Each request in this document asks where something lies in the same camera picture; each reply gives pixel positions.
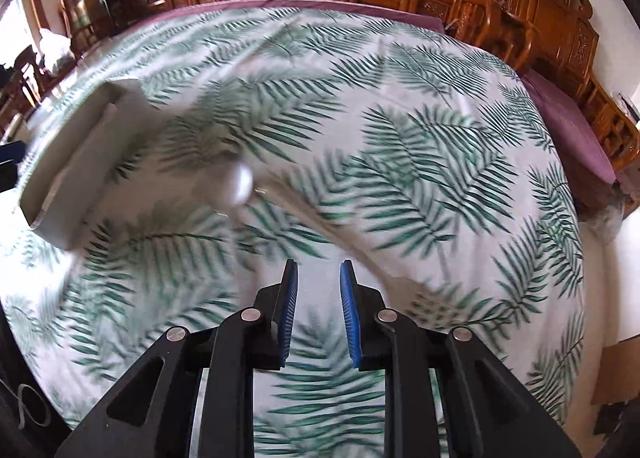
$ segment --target spoon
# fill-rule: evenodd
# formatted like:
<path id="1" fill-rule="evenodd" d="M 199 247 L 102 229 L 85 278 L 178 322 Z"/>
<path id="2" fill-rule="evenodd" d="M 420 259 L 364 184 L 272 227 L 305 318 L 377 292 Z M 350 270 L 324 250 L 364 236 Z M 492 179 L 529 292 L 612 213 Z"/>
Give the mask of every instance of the spoon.
<path id="1" fill-rule="evenodd" d="M 299 192 L 287 186 L 277 176 L 266 176 L 254 188 L 252 168 L 235 152 L 221 153 L 220 158 L 201 174 L 194 187 L 194 197 L 231 218 L 236 217 L 238 209 L 256 192 L 263 194 L 270 202 L 360 261 L 382 284 L 389 307 L 431 329 L 450 328 L 466 320 L 465 311 L 452 307 L 424 284 L 389 275 L 360 248 L 362 242 L 353 239 L 352 232 L 344 227 L 336 227 L 324 219 Z"/>

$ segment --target tiled floor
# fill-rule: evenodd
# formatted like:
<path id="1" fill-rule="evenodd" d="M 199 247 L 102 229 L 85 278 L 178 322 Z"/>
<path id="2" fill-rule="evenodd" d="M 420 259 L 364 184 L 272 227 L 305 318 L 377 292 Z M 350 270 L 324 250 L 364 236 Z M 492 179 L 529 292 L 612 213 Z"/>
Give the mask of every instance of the tiled floor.
<path id="1" fill-rule="evenodd" d="M 602 447 L 602 438 L 591 434 L 598 407 L 591 405 L 591 396 L 598 376 L 600 354 L 606 341 L 606 265 L 603 247 L 584 225 L 580 226 L 584 248 L 585 333 L 583 366 L 574 386 L 574 399 L 564 430 L 580 448 L 584 458 L 593 458 Z"/>

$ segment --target window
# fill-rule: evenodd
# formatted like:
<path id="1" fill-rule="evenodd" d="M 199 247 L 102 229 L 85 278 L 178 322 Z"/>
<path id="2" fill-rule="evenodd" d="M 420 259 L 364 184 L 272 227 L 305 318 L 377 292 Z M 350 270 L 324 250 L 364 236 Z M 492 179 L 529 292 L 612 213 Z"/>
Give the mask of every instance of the window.
<path id="1" fill-rule="evenodd" d="M 15 57 L 30 44 L 33 38 L 29 30 L 20 0 L 13 0 L 0 19 L 0 64 L 13 66 Z"/>

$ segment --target silver screw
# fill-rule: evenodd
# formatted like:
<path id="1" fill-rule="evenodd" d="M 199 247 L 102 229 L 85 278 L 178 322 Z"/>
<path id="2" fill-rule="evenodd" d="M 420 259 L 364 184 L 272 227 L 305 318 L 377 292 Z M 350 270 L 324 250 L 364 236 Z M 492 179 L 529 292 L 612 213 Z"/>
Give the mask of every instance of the silver screw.
<path id="1" fill-rule="evenodd" d="M 172 343 L 177 343 L 178 341 L 184 339 L 185 335 L 187 335 L 187 332 L 184 328 L 174 326 L 166 333 L 166 338 L 169 339 Z"/>
<path id="2" fill-rule="evenodd" d="M 393 310 L 389 310 L 389 308 L 385 308 L 384 310 L 380 310 L 378 312 L 378 319 L 380 319 L 383 323 L 392 323 L 398 319 L 398 314 Z"/>
<path id="3" fill-rule="evenodd" d="M 260 315 L 262 314 L 257 308 L 247 308 L 240 314 L 242 320 L 247 322 L 257 321 L 260 318 Z"/>
<path id="4" fill-rule="evenodd" d="M 453 330 L 453 338 L 461 343 L 469 342 L 473 336 L 471 330 L 467 328 L 456 328 Z"/>

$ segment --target leaf pattern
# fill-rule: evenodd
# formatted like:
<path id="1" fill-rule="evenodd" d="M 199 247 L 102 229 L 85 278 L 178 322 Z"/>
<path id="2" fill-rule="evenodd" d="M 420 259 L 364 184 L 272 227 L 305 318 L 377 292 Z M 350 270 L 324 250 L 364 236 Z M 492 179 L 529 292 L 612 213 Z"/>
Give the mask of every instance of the leaf pattern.
<path id="1" fill-rule="evenodd" d="M 337 317 L 340 251 L 268 194 L 231 218 L 194 202 L 194 178 L 230 147 L 257 177 L 279 175 L 324 219 L 357 232 L 393 275 L 464 312 L 566 419 L 584 332 L 582 248 L 553 142 L 508 66 L 423 28 L 297 8 L 143 25 L 92 61 L 44 104 L 51 118 L 34 145 L 112 78 L 139 79 L 170 118 L 164 129 L 125 153 L 70 253 L 19 214 L 41 148 L 21 165 L 17 193 L 0 195 L 2 306 L 69 424 L 167 328 L 216 326 L 246 300 L 247 282 L 274 282 L 293 257 L 291 357 L 284 372 L 255 376 L 256 449 L 382 456 L 382 377 L 350 367 Z M 412 317 L 449 329 L 422 308 Z"/>

